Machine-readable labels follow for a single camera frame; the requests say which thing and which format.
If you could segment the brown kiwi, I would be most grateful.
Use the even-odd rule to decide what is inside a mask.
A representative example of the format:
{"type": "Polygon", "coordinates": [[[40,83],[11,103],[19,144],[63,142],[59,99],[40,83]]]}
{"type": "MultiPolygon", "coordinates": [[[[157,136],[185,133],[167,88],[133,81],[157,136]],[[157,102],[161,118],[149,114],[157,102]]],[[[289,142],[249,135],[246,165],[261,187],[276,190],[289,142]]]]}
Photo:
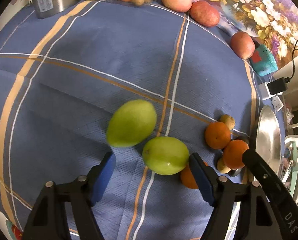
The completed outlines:
{"type": "Polygon", "coordinates": [[[220,117],[220,122],[226,124],[226,126],[230,129],[233,130],[235,127],[235,119],[227,114],[224,114],[220,117]]]}
{"type": "Polygon", "coordinates": [[[217,167],[217,170],[222,174],[227,174],[231,171],[231,168],[225,165],[223,158],[218,159],[216,167],[217,167]]]}

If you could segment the orange tangerine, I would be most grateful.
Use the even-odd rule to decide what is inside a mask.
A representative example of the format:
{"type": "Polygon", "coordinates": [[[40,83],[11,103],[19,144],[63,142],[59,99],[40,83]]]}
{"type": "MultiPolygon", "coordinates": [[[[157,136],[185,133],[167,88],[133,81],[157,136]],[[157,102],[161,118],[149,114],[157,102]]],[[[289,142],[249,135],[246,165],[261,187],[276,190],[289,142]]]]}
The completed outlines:
{"type": "Polygon", "coordinates": [[[189,189],[198,189],[198,185],[190,170],[189,164],[180,172],[180,180],[182,184],[189,189]]]}
{"type": "Polygon", "coordinates": [[[248,149],[248,144],[243,140],[232,140],[223,151],[222,159],[224,165],[232,170],[243,168],[244,163],[242,161],[242,155],[248,149]]]}
{"type": "Polygon", "coordinates": [[[204,138],[210,148],[221,150],[231,141],[231,133],[226,124],[218,121],[208,125],[204,138]]]}

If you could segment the green mango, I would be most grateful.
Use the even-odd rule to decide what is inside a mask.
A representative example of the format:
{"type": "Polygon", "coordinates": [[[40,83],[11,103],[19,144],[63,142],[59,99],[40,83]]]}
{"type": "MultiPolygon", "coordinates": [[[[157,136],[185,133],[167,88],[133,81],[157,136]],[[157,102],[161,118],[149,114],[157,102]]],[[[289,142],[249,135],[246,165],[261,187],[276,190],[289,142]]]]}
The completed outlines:
{"type": "Polygon", "coordinates": [[[112,147],[132,147],[154,131],[157,113],[146,100],[131,100],[123,104],[111,117],[106,140],[112,147]]]}
{"type": "Polygon", "coordinates": [[[142,150],[144,164],[153,172],[163,176],[182,171],[189,161],[186,145],[174,137],[155,137],[142,150]]]}

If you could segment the dark plum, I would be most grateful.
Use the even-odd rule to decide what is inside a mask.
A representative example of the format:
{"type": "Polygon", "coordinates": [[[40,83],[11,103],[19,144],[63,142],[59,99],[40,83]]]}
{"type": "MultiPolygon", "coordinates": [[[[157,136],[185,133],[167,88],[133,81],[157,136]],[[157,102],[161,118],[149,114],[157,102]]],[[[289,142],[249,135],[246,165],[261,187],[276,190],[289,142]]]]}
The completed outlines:
{"type": "Polygon", "coordinates": [[[236,138],[236,140],[242,140],[242,141],[244,141],[247,145],[249,145],[249,139],[248,139],[248,137],[246,137],[246,136],[239,136],[239,137],[237,137],[236,138]]]}

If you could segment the silver metal bowl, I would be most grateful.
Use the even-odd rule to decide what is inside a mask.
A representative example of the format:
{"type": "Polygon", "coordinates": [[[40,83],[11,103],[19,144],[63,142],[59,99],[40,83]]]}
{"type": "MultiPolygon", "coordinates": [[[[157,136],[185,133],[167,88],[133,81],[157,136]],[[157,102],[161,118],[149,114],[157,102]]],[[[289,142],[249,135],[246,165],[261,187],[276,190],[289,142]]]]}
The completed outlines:
{"type": "Polygon", "coordinates": [[[281,163],[281,133],[276,114],[268,105],[262,107],[258,118],[255,151],[278,175],[281,163]]]}

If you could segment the white plug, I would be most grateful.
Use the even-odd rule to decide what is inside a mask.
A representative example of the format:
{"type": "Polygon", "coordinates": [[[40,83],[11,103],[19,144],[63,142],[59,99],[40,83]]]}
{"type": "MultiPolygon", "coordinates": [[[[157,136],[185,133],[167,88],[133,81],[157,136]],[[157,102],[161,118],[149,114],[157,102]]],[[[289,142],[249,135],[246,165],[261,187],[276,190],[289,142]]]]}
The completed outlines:
{"type": "Polygon", "coordinates": [[[282,103],[279,96],[272,97],[272,105],[275,112],[279,112],[284,107],[284,104],[282,103]]]}

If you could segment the white power strip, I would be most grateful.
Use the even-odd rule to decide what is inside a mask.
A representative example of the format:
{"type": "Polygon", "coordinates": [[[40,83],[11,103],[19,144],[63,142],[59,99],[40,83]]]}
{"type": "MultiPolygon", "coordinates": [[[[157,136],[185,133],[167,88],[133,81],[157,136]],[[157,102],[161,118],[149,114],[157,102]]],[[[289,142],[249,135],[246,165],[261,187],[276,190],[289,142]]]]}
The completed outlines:
{"type": "Polygon", "coordinates": [[[283,94],[283,92],[276,93],[276,94],[271,94],[271,92],[269,91],[269,88],[268,88],[268,82],[264,82],[264,83],[259,85],[259,92],[260,92],[260,95],[261,95],[261,99],[263,101],[271,99],[274,96],[278,96],[278,95],[283,94]]]}

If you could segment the black charger adapter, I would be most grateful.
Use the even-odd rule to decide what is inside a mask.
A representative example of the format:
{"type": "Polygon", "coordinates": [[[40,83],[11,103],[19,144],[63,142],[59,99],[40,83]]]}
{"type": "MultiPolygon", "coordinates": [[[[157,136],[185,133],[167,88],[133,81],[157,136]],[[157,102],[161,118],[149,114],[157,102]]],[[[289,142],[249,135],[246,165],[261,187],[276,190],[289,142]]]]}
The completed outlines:
{"type": "Polygon", "coordinates": [[[267,83],[268,90],[271,95],[276,95],[287,90],[287,82],[284,77],[267,83]]]}

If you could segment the blue plaid tablecloth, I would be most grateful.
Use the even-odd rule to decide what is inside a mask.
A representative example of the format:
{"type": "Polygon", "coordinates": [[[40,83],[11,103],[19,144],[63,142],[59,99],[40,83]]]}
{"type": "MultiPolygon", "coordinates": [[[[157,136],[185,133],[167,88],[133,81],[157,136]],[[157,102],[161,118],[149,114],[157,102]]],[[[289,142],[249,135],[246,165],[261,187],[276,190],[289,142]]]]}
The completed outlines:
{"type": "Polygon", "coordinates": [[[153,136],[213,165],[208,124],[229,114],[233,135],[250,135],[264,105],[263,80],[229,40],[156,4],[80,2],[43,20],[22,9],[0,31],[0,211],[23,228],[47,181],[98,164],[108,122],[130,100],[153,104],[153,136]]]}

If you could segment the teal tin box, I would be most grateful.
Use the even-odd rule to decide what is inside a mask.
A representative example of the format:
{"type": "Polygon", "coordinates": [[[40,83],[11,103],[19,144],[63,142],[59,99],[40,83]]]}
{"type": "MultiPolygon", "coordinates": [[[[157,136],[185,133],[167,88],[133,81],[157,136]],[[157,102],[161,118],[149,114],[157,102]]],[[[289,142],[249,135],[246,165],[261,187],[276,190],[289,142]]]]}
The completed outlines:
{"type": "Polygon", "coordinates": [[[264,45],[259,45],[250,57],[250,63],[255,72],[263,77],[278,70],[278,65],[273,54],[264,45]]]}

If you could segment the red apple near tin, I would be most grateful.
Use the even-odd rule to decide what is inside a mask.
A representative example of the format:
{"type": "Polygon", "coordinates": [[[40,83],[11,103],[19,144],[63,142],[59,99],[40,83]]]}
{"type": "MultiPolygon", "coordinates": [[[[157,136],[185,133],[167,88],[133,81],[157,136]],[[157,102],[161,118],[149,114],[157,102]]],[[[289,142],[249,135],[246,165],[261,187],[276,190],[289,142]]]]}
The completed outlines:
{"type": "Polygon", "coordinates": [[[250,58],[255,51],[255,43],[244,31],[236,32],[230,40],[230,47],[241,59],[250,58]]]}

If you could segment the dark red apple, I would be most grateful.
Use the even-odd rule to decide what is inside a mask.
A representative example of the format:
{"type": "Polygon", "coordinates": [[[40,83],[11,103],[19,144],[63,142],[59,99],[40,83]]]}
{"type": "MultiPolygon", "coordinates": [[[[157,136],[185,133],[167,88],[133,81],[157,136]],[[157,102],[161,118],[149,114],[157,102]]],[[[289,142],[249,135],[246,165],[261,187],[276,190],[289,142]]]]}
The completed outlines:
{"type": "Polygon", "coordinates": [[[190,16],[204,27],[214,27],[220,22],[220,13],[206,1],[197,1],[192,4],[190,16]]]}

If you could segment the floral painting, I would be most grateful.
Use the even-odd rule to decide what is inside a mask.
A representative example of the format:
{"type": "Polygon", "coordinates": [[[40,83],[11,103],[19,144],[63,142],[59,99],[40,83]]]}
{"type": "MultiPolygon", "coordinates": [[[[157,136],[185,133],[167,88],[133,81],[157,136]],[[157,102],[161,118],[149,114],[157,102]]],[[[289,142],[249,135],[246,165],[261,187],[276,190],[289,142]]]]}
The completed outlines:
{"type": "Polygon", "coordinates": [[[278,67],[298,56],[298,8],[292,0],[205,0],[237,29],[267,46],[278,67]]]}

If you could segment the pale red apple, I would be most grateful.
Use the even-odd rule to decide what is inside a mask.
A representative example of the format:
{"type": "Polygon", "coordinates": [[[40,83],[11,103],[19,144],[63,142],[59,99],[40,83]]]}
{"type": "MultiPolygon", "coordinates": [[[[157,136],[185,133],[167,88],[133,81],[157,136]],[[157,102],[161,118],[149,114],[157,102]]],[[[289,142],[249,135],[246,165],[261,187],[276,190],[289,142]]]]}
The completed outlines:
{"type": "Polygon", "coordinates": [[[176,12],[187,12],[192,6],[192,0],[162,0],[165,7],[176,12]]]}

